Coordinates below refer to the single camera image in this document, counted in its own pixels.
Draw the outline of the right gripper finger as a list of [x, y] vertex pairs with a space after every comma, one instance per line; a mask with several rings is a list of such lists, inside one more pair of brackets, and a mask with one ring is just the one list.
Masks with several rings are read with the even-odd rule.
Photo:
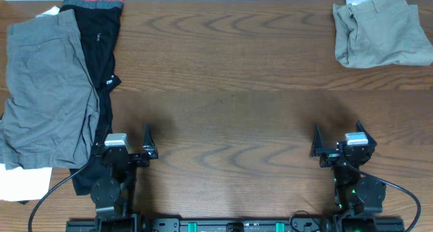
[[321, 151], [323, 149], [323, 140], [321, 137], [321, 132], [319, 129], [319, 125], [315, 125], [313, 142], [311, 146], [311, 151]]
[[375, 139], [365, 130], [360, 120], [357, 121], [356, 128], [358, 132], [364, 133], [368, 145], [376, 145]]

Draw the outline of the grey shorts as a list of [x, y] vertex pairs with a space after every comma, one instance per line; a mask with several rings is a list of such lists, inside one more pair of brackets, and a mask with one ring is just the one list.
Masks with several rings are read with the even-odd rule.
[[6, 169], [80, 168], [87, 163], [99, 120], [73, 10], [7, 29], [1, 163]]

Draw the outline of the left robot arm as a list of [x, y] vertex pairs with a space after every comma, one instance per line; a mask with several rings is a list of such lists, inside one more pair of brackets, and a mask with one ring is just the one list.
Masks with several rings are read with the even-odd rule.
[[140, 214], [132, 211], [132, 205], [137, 169], [147, 168], [151, 160], [158, 158], [149, 124], [145, 125], [142, 147], [141, 153], [131, 154], [127, 135], [116, 133], [107, 135], [97, 151], [97, 158], [110, 174], [98, 179], [91, 190], [96, 231], [144, 231], [145, 223]]

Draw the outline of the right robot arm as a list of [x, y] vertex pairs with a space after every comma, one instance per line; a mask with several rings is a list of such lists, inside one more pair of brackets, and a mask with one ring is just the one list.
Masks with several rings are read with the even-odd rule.
[[361, 174], [359, 167], [368, 162], [377, 142], [360, 122], [354, 133], [330, 148], [324, 146], [318, 126], [315, 127], [311, 157], [319, 158], [322, 168], [334, 174], [334, 203], [338, 211], [321, 221], [321, 231], [377, 231], [375, 215], [382, 213], [386, 184]]

